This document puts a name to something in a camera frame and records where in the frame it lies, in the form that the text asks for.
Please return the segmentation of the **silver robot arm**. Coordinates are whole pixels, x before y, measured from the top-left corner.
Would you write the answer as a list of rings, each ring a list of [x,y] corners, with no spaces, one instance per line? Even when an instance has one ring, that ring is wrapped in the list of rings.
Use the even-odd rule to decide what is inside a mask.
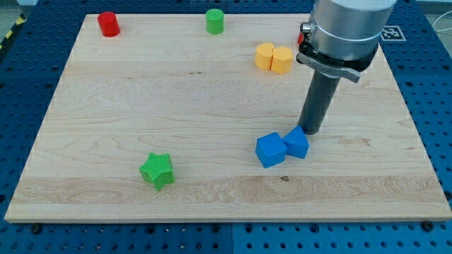
[[[357,83],[368,68],[396,0],[316,0],[300,25],[297,61]]]

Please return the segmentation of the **red block behind arm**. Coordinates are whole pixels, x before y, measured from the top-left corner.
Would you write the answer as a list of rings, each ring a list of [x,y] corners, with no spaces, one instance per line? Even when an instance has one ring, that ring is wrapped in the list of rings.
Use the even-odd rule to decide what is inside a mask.
[[[300,33],[300,34],[299,34],[299,37],[298,37],[298,39],[297,39],[297,43],[298,43],[298,44],[301,44],[301,43],[303,43],[303,41],[304,41],[304,34],[303,34],[303,33]]]

